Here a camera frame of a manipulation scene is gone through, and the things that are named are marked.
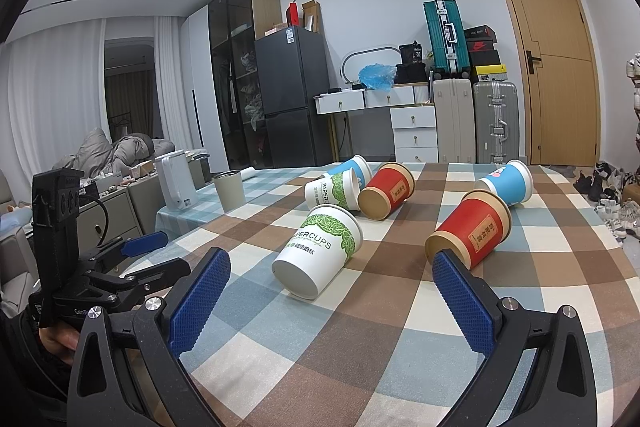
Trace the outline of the person's hand holding gripper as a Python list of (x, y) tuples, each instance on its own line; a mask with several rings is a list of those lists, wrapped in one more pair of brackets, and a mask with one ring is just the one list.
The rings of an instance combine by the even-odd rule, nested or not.
[(72, 365), (79, 341), (79, 333), (70, 325), (58, 324), (39, 329), (39, 338), (51, 355), (55, 355), (67, 365)]

